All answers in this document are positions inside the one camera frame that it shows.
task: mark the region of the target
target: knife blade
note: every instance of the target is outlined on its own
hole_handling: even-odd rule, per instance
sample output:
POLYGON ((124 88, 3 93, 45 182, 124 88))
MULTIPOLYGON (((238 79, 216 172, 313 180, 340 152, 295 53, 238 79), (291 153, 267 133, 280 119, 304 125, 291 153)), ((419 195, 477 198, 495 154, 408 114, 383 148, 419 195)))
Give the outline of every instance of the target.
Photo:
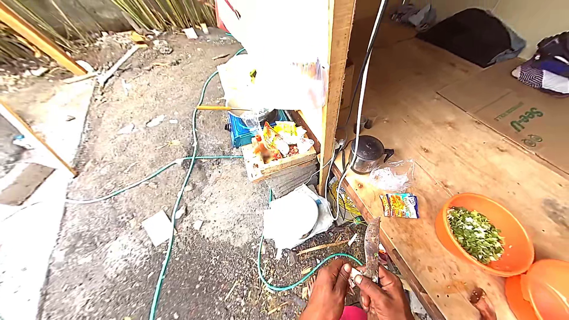
POLYGON ((368 223, 365 230, 364 251, 365 251, 365 272, 364 276, 378 283, 379 253, 380 253, 380 217, 368 223))

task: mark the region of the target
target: wooden post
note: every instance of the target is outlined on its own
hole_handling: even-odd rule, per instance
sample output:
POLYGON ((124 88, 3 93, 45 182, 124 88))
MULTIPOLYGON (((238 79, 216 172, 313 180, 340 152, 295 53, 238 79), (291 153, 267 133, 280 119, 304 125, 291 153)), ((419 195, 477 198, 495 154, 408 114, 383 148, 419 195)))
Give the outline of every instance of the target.
MULTIPOLYGON (((348 57, 350 34, 356 0, 329 0, 328 6, 328 97, 322 108, 322 137, 320 141, 320 167, 332 157, 340 95, 344 84, 344 71, 348 57)), ((320 170, 318 192, 322 196, 328 179, 328 168, 320 170)))
POLYGON ((87 74, 82 66, 71 59, 61 48, 51 39, 42 34, 38 29, 20 17, 14 10, 6 6, 0 0, 0 20, 10 26, 14 31, 22 35, 29 42, 33 43, 48 56, 57 61, 62 67, 73 72, 76 76, 87 74))
POLYGON ((15 113, 4 101, 0 100, 0 116, 4 116, 9 123, 11 123, 18 131, 20 131, 24 136, 31 137, 36 140, 35 146, 43 145, 47 148, 47 150, 59 161, 63 164, 64 167, 69 170, 74 177, 77 176, 77 171, 71 168, 63 159, 55 153, 55 151, 45 142, 41 137, 36 135, 32 128, 22 119, 20 116, 15 113))

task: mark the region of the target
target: metal kettle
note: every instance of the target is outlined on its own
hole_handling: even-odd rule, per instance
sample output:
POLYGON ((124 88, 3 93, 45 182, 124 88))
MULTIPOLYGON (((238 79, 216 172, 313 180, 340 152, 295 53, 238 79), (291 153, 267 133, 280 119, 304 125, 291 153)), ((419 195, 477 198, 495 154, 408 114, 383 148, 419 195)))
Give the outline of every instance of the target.
POLYGON ((372 136, 360 136, 358 142, 358 150, 356 152, 356 141, 352 140, 352 147, 350 152, 350 163, 354 154, 356 160, 352 166, 352 170, 358 174, 369 173, 373 168, 380 165, 381 159, 384 157, 383 162, 386 162, 394 153, 393 149, 386 149, 379 139, 372 136))

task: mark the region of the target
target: wooden counter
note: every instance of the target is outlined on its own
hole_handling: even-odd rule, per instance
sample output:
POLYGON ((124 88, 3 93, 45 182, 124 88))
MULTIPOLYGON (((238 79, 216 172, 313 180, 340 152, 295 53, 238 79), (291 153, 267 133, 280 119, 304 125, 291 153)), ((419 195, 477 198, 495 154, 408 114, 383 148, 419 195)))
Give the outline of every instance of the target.
MULTIPOLYGON (((378 48, 370 62, 363 114, 375 109, 379 118, 362 134, 395 149, 391 160, 415 160, 408 192, 418 197, 420 214, 420 219, 382 217, 381 241, 435 319, 478 320, 479 312, 468 301, 477 286, 488 294, 498 319, 515 319, 504 279, 459 260, 436 237, 435 216, 452 195, 475 192, 502 203, 527 229, 537 259, 569 260, 569 251, 563 249, 569 247, 567 177, 436 93, 480 70, 418 39, 378 48)), ((339 123, 346 116, 341 112, 339 123)), ((337 138, 344 134, 338 130, 337 138)), ((339 168, 340 157, 333 168, 337 177, 339 168)), ((349 171, 346 181, 366 219, 383 215, 383 192, 368 175, 349 171)))

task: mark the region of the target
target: chopped green vegetable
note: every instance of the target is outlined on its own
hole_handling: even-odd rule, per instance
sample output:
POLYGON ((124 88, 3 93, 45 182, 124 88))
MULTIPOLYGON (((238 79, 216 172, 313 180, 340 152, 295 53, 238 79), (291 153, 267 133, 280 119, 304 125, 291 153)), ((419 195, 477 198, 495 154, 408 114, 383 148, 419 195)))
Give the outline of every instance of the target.
POLYGON ((463 207, 447 211, 448 223, 456 240, 476 260, 483 264, 498 260, 504 252, 504 237, 483 214, 463 207))

